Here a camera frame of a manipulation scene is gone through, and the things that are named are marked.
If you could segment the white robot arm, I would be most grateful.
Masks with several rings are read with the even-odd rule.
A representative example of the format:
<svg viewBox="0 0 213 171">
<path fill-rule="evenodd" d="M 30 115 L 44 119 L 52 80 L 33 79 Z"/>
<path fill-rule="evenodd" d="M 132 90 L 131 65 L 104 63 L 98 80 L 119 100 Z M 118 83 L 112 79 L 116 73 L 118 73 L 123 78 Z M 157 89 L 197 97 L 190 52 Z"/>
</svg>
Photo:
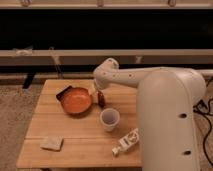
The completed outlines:
<svg viewBox="0 0 213 171">
<path fill-rule="evenodd" d="M 193 107 L 203 98 L 202 74 L 191 68 L 121 69 L 108 58 L 94 71 L 94 84 L 133 87 L 143 171 L 200 171 Z"/>
</svg>

